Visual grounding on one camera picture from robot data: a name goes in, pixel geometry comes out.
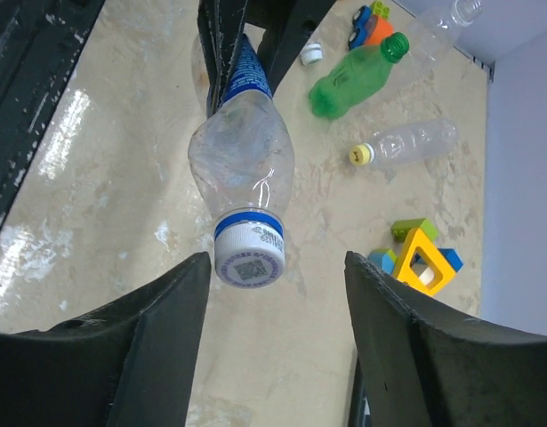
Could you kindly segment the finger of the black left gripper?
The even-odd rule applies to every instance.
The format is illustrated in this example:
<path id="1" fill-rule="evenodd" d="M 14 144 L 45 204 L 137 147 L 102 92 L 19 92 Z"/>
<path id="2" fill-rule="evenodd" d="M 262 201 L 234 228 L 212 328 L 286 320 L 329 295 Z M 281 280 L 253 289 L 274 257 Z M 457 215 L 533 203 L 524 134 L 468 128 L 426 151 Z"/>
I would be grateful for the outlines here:
<path id="1" fill-rule="evenodd" d="M 245 0 L 199 1 L 197 27 L 210 83 L 207 117 L 223 104 L 237 66 L 247 4 Z"/>
<path id="2" fill-rule="evenodd" d="M 252 0 L 245 22 L 265 30 L 258 57 L 274 93 L 334 0 Z"/>

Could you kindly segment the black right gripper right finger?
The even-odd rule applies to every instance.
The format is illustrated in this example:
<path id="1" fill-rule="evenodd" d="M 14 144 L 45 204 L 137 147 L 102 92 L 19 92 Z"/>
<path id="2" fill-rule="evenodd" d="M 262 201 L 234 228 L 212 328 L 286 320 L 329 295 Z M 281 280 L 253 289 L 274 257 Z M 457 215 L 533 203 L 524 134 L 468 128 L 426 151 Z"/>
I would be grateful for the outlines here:
<path id="1" fill-rule="evenodd" d="M 547 336 L 455 310 L 345 257 L 351 426 L 547 426 Z"/>

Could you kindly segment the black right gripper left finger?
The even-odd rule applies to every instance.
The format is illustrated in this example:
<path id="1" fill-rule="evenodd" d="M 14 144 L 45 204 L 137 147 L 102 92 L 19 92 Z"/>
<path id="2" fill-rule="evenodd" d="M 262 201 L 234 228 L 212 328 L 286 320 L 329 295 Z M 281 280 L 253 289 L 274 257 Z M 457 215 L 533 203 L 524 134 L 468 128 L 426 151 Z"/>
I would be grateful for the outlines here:
<path id="1" fill-rule="evenodd" d="M 208 253 L 47 331 L 0 333 L 0 426 L 182 426 Z"/>

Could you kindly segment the Pocari Sweat white cap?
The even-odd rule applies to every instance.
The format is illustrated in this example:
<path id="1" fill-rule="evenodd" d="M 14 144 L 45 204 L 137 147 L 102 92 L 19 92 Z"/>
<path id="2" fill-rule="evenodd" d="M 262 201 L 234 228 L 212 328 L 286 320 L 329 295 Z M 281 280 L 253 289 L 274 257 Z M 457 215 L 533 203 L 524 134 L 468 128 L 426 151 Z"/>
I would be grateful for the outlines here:
<path id="1" fill-rule="evenodd" d="M 323 60 L 323 51 L 320 43 L 306 44 L 300 52 L 301 64 L 308 67 Z"/>

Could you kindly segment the green plastic bottle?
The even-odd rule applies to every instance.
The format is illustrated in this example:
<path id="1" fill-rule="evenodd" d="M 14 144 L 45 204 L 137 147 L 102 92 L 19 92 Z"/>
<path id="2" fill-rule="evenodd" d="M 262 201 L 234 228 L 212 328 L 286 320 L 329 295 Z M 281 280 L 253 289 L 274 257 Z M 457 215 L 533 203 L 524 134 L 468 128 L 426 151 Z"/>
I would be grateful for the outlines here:
<path id="1" fill-rule="evenodd" d="M 392 68 L 409 51 L 408 38 L 401 32 L 385 37 L 378 45 L 363 45 L 347 55 L 310 89 L 314 116 L 335 120 L 379 92 Z"/>

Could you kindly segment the Pepsi label clear bottle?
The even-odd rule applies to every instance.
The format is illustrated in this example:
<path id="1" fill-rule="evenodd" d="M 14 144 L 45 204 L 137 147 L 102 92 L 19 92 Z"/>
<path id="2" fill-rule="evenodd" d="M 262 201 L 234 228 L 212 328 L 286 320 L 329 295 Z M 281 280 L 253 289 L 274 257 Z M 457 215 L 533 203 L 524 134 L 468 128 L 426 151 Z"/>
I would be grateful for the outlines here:
<path id="1" fill-rule="evenodd" d="M 263 222 L 282 234 L 294 147 L 247 36 L 221 106 L 192 135 L 189 166 L 216 230 Z"/>

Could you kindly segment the white QR code cap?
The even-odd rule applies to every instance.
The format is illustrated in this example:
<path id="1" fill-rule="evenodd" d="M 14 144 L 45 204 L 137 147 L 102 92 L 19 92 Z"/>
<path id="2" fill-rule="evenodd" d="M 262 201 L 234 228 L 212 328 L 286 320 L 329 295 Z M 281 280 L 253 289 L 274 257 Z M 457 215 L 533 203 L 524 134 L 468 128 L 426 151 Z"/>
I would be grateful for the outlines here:
<path id="1" fill-rule="evenodd" d="M 255 289 L 285 272 L 284 226 L 272 213 L 237 210 L 220 217 L 214 228 L 214 269 L 224 283 Z"/>

